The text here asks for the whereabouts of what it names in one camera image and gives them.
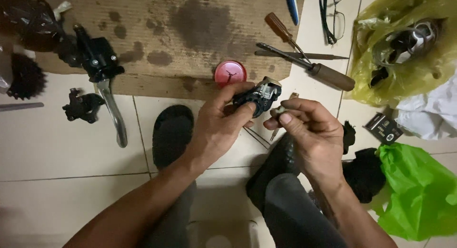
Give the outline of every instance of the white cloth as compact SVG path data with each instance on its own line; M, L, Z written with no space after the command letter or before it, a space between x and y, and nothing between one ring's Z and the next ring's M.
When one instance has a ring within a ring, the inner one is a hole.
M457 137L457 74L427 94L402 100L395 121L426 140Z

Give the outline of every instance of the green plastic bag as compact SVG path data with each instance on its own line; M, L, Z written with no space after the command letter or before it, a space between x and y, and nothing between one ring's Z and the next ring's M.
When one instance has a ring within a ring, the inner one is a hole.
M457 177L421 148L395 143L377 151L391 187L384 211L373 208L390 235L422 241L457 233Z
M350 97L372 106L391 105L408 96L428 93L454 75L457 58L457 0L376 0L354 23L350 77L356 81ZM424 56L388 67L389 77L370 88L373 47L386 35L423 19L445 19L443 31Z

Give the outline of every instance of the red lid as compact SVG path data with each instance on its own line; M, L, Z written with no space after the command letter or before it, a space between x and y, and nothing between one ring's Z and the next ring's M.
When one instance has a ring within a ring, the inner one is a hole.
M214 81L219 87L228 84L246 82L247 73L243 64L234 60L227 60L219 64L214 72Z

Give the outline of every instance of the person's left hand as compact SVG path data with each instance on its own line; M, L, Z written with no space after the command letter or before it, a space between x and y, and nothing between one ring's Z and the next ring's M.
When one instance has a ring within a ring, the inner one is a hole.
M198 112L192 140L185 155L198 158L207 169L229 151L243 126L251 127L255 104L249 102L237 110L227 104L233 95L255 86L252 82L231 84L224 87L215 99L207 101Z

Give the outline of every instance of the brown screwdriver handle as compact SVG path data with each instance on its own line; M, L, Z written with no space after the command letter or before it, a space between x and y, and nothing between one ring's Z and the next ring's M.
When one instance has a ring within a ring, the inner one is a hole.
M343 91L351 91L356 84L349 76L324 66L321 63L314 63L313 68L310 69L309 72L316 79L322 80L325 84L329 84Z
M281 37L283 42L289 42L292 40L292 34L287 31L286 26L273 12L265 17L265 22L271 27L275 34Z

